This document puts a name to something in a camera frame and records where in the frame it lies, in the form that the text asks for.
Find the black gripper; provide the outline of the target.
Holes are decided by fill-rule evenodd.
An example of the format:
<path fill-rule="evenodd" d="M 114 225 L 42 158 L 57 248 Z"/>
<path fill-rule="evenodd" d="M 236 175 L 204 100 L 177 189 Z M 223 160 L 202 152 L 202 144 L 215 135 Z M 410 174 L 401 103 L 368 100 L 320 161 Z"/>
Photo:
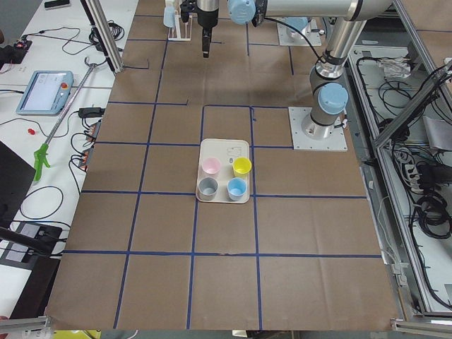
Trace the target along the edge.
<path fill-rule="evenodd" d="M 218 0 L 185 0 L 180 5 L 181 17 L 185 22 L 190 13 L 197 14 L 198 24 L 203 28 L 202 32 L 202 55 L 203 58 L 210 56 L 210 44 L 212 29 L 218 24 L 219 1 Z"/>

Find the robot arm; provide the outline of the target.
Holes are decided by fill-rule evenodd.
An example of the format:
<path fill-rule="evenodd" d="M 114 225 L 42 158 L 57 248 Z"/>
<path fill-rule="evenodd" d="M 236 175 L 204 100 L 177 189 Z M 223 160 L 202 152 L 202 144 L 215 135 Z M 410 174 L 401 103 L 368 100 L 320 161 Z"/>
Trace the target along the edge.
<path fill-rule="evenodd" d="M 311 71 L 310 82 L 314 103 L 308 118 L 307 133 L 315 140 L 330 136 L 334 123 L 343 112 L 349 95 L 339 84 L 345 63 L 345 45 L 349 23 L 338 18 L 323 53 L 324 62 L 316 63 Z"/>
<path fill-rule="evenodd" d="M 303 34 L 310 18 L 336 18 L 338 21 L 319 57 L 322 63 L 341 65 L 354 46 L 367 20 L 382 14 L 390 1 L 228 1 L 230 19 L 257 27 L 263 21 L 277 22 L 290 32 Z"/>

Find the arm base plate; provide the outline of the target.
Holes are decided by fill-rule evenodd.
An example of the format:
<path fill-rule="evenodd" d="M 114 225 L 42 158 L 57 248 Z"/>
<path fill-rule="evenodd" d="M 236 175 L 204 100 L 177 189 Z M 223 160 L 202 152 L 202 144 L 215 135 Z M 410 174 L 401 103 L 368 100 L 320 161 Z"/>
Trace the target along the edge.
<path fill-rule="evenodd" d="M 301 36 L 293 29 L 277 24 L 279 45 L 281 46 L 301 46 L 308 47 L 308 42 L 313 47 L 320 47 L 321 41 L 321 29 L 317 27 L 317 22 L 314 18 L 281 18 L 282 22 L 286 22 L 288 25 L 298 29 L 304 36 Z"/>
<path fill-rule="evenodd" d="M 345 152 L 347 142 L 340 118 L 333 125 L 320 126 L 311 119 L 310 107 L 288 107 L 294 150 Z"/>

